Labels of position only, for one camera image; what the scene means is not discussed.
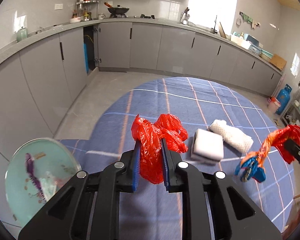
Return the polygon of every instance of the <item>round table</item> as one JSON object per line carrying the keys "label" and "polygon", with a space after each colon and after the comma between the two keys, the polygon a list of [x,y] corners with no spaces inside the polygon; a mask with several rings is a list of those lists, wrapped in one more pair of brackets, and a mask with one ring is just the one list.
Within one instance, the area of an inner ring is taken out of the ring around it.
{"label": "round table", "polygon": [[[131,125],[137,114],[155,122],[162,113],[174,114],[181,120],[189,133],[185,141],[188,146],[195,131],[207,129],[215,119],[226,120],[228,125],[251,136],[251,151],[257,151],[267,135],[277,129],[258,106],[223,85],[196,78],[165,78],[131,90],[109,107],[75,157],[89,173],[103,170],[117,161],[121,153],[134,148]],[[195,162],[189,153],[182,154],[183,160],[202,172],[213,174],[222,170],[231,176],[283,231],[294,195],[293,166],[286,164],[272,148],[264,163],[266,181],[257,183],[251,179],[242,183],[234,175],[241,158],[242,154],[226,143],[224,159],[215,166]],[[181,225],[181,194],[169,194],[163,183],[153,185],[140,177],[136,193],[120,196],[120,239],[181,239]]]}

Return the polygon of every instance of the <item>white sponge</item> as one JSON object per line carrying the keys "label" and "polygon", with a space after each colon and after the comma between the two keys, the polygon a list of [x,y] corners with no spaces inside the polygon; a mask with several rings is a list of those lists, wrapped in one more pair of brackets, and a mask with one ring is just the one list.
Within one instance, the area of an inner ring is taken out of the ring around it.
{"label": "white sponge", "polygon": [[222,136],[198,129],[194,134],[191,158],[208,164],[216,164],[223,159]]}
{"label": "white sponge", "polygon": [[240,129],[227,125],[225,120],[214,120],[209,129],[220,134],[223,140],[239,152],[245,154],[251,148],[253,140]]}

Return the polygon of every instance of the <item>cardboard box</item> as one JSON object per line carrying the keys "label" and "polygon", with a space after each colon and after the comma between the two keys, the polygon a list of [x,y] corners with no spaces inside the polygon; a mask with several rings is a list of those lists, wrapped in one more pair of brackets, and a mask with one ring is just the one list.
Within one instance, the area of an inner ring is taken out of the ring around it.
{"label": "cardboard box", "polygon": [[270,60],[270,63],[282,70],[286,65],[287,61],[284,60],[282,57],[278,56],[277,54],[274,54],[272,59]]}

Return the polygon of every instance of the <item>black wok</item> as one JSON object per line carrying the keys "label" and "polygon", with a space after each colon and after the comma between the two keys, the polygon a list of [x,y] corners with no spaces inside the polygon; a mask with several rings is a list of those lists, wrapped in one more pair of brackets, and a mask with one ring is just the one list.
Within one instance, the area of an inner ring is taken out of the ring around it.
{"label": "black wok", "polygon": [[122,15],[129,11],[129,8],[121,7],[117,5],[117,7],[108,8],[108,11],[113,15]]}

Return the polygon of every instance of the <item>gas tank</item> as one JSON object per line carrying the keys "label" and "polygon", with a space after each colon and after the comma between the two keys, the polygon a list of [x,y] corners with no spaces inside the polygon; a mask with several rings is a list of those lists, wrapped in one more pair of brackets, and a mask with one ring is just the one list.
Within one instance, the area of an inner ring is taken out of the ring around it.
{"label": "gas tank", "polygon": [[292,88],[286,84],[284,89],[281,89],[279,94],[277,95],[277,100],[281,103],[281,106],[275,112],[276,114],[281,114],[290,100],[290,92]]}

